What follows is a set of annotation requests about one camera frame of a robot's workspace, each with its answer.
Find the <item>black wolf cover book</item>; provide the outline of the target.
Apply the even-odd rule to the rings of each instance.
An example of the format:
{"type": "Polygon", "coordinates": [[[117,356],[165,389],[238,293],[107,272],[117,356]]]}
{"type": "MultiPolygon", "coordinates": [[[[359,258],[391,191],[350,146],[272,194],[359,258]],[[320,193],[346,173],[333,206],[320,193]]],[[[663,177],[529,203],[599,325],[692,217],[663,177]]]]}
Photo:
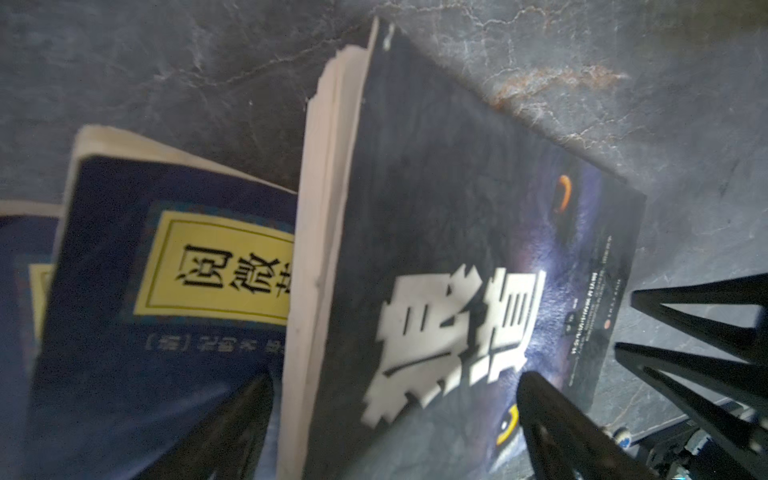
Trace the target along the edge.
{"type": "Polygon", "coordinates": [[[307,106],[278,477],[486,479],[527,371],[589,409],[644,207],[375,19],[307,106]]]}

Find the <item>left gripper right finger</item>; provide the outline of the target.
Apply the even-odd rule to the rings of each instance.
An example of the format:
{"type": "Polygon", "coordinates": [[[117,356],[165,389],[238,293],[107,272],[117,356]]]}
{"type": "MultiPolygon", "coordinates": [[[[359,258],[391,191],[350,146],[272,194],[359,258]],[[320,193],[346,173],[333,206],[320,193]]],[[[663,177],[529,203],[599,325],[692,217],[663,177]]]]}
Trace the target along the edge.
{"type": "Polygon", "coordinates": [[[539,373],[521,375],[517,405],[537,479],[654,477],[539,373]]]}

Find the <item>dark blue classic book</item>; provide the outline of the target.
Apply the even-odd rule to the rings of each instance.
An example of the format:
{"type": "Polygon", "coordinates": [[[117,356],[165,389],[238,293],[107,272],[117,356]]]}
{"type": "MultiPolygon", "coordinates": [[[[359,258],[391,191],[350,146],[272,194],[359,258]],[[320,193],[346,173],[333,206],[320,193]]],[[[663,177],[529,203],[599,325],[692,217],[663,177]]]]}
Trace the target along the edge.
{"type": "Polygon", "coordinates": [[[297,195],[102,125],[74,140],[21,475],[134,479],[256,375],[277,470],[297,195]]]}

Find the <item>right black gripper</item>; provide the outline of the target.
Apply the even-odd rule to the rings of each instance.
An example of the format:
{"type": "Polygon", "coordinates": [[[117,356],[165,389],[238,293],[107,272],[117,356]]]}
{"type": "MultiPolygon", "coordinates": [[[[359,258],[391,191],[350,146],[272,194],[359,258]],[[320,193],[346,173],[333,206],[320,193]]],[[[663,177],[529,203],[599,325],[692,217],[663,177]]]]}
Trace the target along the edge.
{"type": "MultiPolygon", "coordinates": [[[[636,290],[631,306],[697,340],[751,363],[767,361],[767,275],[636,290]],[[759,306],[751,327],[678,310],[678,305],[759,306]]],[[[658,479],[750,479],[767,472],[767,368],[723,358],[618,343],[615,359],[687,416],[643,433],[611,428],[614,442],[658,479]],[[750,422],[707,397],[751,408],[750,422]]]]}

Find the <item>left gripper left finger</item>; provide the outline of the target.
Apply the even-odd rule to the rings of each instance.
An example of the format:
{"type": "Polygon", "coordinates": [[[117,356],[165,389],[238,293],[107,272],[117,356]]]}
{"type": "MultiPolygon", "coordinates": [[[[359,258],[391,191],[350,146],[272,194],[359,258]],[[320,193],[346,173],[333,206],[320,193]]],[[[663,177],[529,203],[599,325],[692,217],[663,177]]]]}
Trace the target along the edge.
{"type": "Polygon", "coordinates": [[[251,479],[273,408],[269,374],[260,373],[196,425],[138,479],[251,479]]]}

